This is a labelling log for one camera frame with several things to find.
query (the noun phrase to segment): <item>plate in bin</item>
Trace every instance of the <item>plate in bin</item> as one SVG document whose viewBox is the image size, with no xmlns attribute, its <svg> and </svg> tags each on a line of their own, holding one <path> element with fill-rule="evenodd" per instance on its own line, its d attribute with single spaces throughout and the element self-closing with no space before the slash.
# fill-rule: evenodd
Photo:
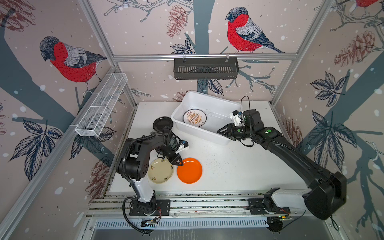
<svg viewBox="0 0 384 240">
<path fill-rule="evenodd" d="M 184 113 L 183 120 L 195 127 L 201 127 L 207 121 L 207 115 L 198 109 L 191 109 Z"/>
</svg>

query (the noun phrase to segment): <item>bird tail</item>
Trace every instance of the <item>bird tail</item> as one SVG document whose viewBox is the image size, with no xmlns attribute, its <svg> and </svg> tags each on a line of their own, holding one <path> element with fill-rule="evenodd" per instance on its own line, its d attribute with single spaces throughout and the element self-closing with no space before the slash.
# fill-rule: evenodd
<svg viewBox="0 0 384 240">
<path fill-rule="evenodd" d="M 274 46 L 273 47 L 271 46 L 270 49 L 275 50 L 278 53 L 285 53 L 285 52 L 281 51 L 280 49 L 275 48 Z"/>
</svg>

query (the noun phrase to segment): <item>white wire mesh basket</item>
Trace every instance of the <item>white wire mesh basket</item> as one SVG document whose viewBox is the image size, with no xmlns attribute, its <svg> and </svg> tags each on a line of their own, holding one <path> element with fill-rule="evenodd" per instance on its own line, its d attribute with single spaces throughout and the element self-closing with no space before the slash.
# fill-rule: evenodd
<svg viewBox="0 0 384 240">
<path fill-rule="evenodd" d="M 80 136 L 100 135 L 127 81 L 125 73 L 112 73 L 109 76 L 75 129 Z"/>
</svg>

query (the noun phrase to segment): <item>black plate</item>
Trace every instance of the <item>black plate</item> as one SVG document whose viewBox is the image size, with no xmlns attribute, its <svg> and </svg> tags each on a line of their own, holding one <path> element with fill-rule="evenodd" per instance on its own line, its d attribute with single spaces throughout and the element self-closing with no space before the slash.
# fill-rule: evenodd
<svg viewBox="0 0 384 240">
<path fill-rule="evenodd" d="M 169 117 L 160 117 L 153 122 L 153 130 L 156 132 L 162 132 L 166 126 L 168 126 L 169 129 L 173 127 L 173 121 Z"/>
</svg>

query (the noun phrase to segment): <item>black cable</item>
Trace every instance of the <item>black cable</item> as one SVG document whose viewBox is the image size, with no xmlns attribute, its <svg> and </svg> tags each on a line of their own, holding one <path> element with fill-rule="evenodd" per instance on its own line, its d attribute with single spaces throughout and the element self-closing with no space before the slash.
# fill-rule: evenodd
<svg viewBox="0 0 384 240">
<path fill-rule="evenodd" d="M 127 221 L 127 223 L 133 228 L 135 229 L 136 231 L 142 233 L 142 234 L 150 234 L 151 232 L 154 231 L 154 229 L 140 229 L 138 227 L 136 227 L 133 223 L 130 222 L 130 220 L 128 219 L 127 217 L 127 214 L 125 213 L 125 203 L 127 202 L 128 199 L 131 199 L 131 200 L 138 200 L 139 197 L 136 196 L 136 197 L 126 197 L 123 202 L 122 202 L 122 214 L 124 215 L 124 218 L 125 218 L 125 221 Z"/>
<path fill-rule="evenodd" d="M 282 231 L 283 229 L 285 229 L 286 227 L 288 227 L 288 225 L 290 225 L 290 224 L 293 223 L 294 221 L 296 221 L 296 220 L 298 220 L 299 218 L 301 218 L 301 217 L 305 214 L 306 211 L 307 211 L 307 210 L 305 210 L 305 211 L 303 212 L 303 214 L 302 214 L 300 217 L 294 219 L 292 222 L 290 222 L 290 223 L 288 223 L 287 225 L 285 225 L 280 231 Z"/>
</svg>

